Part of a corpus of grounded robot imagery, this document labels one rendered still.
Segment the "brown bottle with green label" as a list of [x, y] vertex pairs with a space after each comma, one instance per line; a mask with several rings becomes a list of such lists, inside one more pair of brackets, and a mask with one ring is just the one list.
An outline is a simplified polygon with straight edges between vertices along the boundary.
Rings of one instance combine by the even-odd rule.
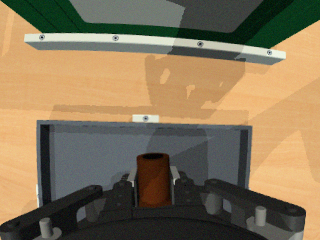
[[146, 153], [136, 157], [139, 207], [172, 205], [170, 199], [170, 161], [165, 153]]

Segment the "grey rectangular tray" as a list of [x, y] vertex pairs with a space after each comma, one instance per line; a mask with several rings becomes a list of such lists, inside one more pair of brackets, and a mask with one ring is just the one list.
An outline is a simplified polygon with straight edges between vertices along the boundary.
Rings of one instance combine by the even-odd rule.
[[168, 154], [170, 166], [185, 172], [195, 185], [204, 186], [205, 180], [215, 178], [249, 189], [252, 129], [250, 125], [36, 120], [39, 207], [89, 185], [111, 190], [122, 175], [137, 168], [137, 156], [152, 152]]

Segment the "green divided crate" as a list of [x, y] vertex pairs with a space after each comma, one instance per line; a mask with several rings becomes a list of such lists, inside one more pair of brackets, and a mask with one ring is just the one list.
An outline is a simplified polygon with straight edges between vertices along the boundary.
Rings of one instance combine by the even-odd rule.
[[320, 20], [320, 0], [0, 0], [41, 33], [172, 37], [270, 49]]

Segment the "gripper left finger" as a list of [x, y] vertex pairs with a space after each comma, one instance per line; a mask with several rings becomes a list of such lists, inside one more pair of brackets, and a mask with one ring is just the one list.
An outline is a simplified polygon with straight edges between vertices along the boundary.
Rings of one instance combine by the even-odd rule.
[[[100, 185], [89, 185], [4, 222], [0, 225], [0, 238], [56, 240], [95, 221], [98, 225], [133, 219], [133, 207], [139, 206], [139, 200], [137, 168], [132, 168], [130, 174], [123, 175], [111, 190], [103, 191]], [[86, 217], [77, 222], [77, 211], [83, 206]]]

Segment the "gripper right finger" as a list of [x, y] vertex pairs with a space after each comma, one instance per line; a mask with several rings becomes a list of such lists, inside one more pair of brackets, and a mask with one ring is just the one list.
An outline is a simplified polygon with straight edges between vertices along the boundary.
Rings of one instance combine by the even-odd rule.
[[[215, 178], [195, 185], [176, 166], [169, 175], [174, 217], [209, 221], [212, 214], [268, 240], [303, 240], [306, 210], [298, 205]], [[231, 213], [223, 209], [222, 198], [230, 202]]]

